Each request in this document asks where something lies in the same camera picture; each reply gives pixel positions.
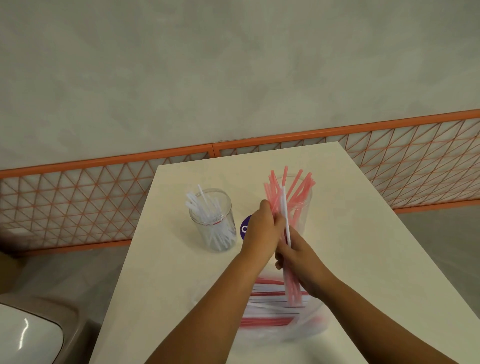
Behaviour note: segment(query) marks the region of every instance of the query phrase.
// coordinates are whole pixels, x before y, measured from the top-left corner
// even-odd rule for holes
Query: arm
[[[335,277],[293,228],[290,234],[292,248],[278,245],[276,267],[281,269],[286,259],[308,293],[330,308],[367,362],[455,363]]]
[[[226,362],[255,280],[284,230],[285,219],[274,219],[263,200],[250,219],[241,252],[146,364]]]

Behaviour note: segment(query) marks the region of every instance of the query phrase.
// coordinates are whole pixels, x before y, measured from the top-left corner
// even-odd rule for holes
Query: plastic bag
[[[192,298],[194,306],[215,282],[216,278],[212,278],[200,282],[196,286]],[[273,286],[264,289],[268,284]],[[255,283],[245,309],[242,324],[233,342],[234,348],[264,346],[296,340],[320,334],[327,329],[331,314],[324,303],[311,297],[302,289],[305,306],[288,307],[285,288],[282,284],[281,272],[269,268],[263,270]],[[268,291],[267,294],[261,292],[262,290]]]

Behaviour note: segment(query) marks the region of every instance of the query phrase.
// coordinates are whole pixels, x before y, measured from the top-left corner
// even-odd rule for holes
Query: clear bag
[[[205,282],[200,282],[198,286],[196,286],[196,290],[193,294],[192,303],[195,306],[201,298],[207,293],[207,291],[212,287],[215,283],[217,278],[209,279]],[[275,297],[280,298],[280,300],[285,299],[287,301],[285,293],[281,295],[282,287],[280,282],[283,282],[283,277],[280,271],[273,270],[271,268],[266,268],[260,274],[259,278],[257,279],[257,283],[255,286],[260,287],[264,286],[265,282],[275,282],[274,284],[278,285],[276,287],[279,292],[278,295]],[[244,323],[245,320],[249,320],[245,318],[247,312],[253,307],[254,309],[262,309],[271,307],[272,304],[278,305],[279,302],[275,303],[255,303],[251,302],[252,297],[255,294],[255,287],[254,291],[252,291],[251,299],[249,300],[249,305],[244,313],[244,318],[242,322]],[[234,348],[245,348],[245,347],[255,347],[255,346],[264,346],[270,344],[276,344],[284,341],[291,341],[296,340],[312,335],[317,335],[325,331],[328,327],[328,322],[330,320],[331,314],[328,308],[324,305],[324,303],[314,297],[309,296],[305,291],[303,291],[303,297],[306,302],[304,307],[296,307],[291,308],[292,310],[297,310],[298,312],[294,315],[283,314],[282,310],[287,311],[288,309],[278,308],[279,310],[279,317],[284,317],[283,319],[289,321],[286,317],[294,318],[290,321],[290,323],[281,325],[281,326],[249,326],[248,324],[240,325],[240,328],[237,332],[235,337],[235,341],[233,343]],[[255,313],[254,316],[262,317],[262,314]]]

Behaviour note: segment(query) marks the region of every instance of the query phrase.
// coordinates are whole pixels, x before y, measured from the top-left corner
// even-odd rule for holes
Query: hand
[[[259,269],[263,269],[285,233],[285,225],[285,218],[281,214],[273,217],[269,202],[263,200],[250,218],[240,254],[258,262]]]
[[[322,300],[327,287],[337,279],[322,263],[317,254],[300,234],[290,226],[292,247],[279,242],[275,253],[277,269],[282,269],[285,261],[298,277],[300,284],[310,296]]]

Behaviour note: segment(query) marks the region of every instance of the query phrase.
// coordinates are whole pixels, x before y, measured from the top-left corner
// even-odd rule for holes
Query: forearm
[[[235,257],[146,364],[224,363],[260,271],[248,257]]]
[[[455,363],[337,278],[330,279],[324,287],[321,299],[370,364]]]

